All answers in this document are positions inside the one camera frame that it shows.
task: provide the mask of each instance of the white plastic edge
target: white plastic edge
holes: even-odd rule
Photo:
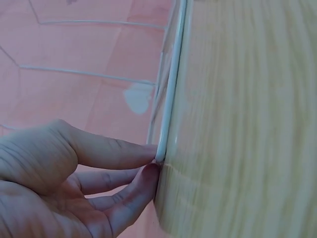
[[[172,10],[170,11],[170,14],[168,16],[168,22],[167,22],[167,26],[165,28],[164,37],[163,37],[162,52],[164,51],[165,44],[166,44],[166,39],[167,39],[168,32],[169,32],[169,29],[170,29],[170,25],[172,24],[172,19],[173,19],[174,12],[175,12],[175,9],[176,9],[176,1],[177,0],[173,1],[173,7],[172,7]]]
[[[176,90],[176,79],[178,74],[178,67],[180,61],[180,53],[181,53],[181,45],[183,39],[183,30],[184,30],[184,23],[185,23],[185,14],[186,14],[186,2],[187,0],[181,0],[180,3],[180,12],[178,16],[178,25],[176,29],[176,36],[175,42],[173,47],[172,53],[172,62],[170,73],[168,77],[167,83],[167,90],[166,90],[166,100],[163,109],[163,118],[162,118],[162,125],[160,128],[160,135],[158,141],[158,150],[155,156],[155,160],[157,162],[162,162],[165,158],[166,154],[166,146],[167,146],[167,138],[168,138],[168,131],[169,125],[172,117],[172,108]]]
[[[154,113],[154,108],[156,106],[156,101],[157,101],[157,97],[158,97],[158,93],[159,93],[159,82],[160,82],[160,75],[161,75],[161,69],[162,69],[162,61],[163,61],[163,52],[161,52],[160,59],[159,59],[157,82],[155,84],[155,91],[154,91],[153,103],[152,103],[152,112],[151,112],[150,118],[152,118],[152,114]],[[151,144],[151,142],[152,142],[153,124],[154,124],[153,120],[150,120],[150,125],[148,128],[147,142],[146,142],[147,144]]]

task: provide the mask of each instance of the light wood grain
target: light wood grain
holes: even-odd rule
[[[317,1],[188,0],[185,28],[147,237],[316,238]]]

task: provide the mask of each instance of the hand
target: hand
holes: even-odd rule
[[[0,237],[117,237],[154,196],[155,152],[62,120],[0,138]],[[78,164],[119,171],[74,173]],[[125,184],[113,196],[84,196]]]

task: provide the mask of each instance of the white paint stain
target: white paint stain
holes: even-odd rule
[[[149,101],[154,86],[148,84],[133,83],[123,92],[124,99],[131,111],[141,115],[149,108]]]

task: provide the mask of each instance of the pink floor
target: pink floor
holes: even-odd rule
[[[112,20],[165,26],[171,0],[32,0],[39,20]],[[162,29],[39,25],[27,0],[0,1],[0,46],[18,64],[156,81]],[[19,69],[0,51],[0,124],[61,118],[89,132],[144,144],[154,87],[97,76]],[[0,127],[0,135],[10,133]],[[143,237],[144,217],[121,238]]]

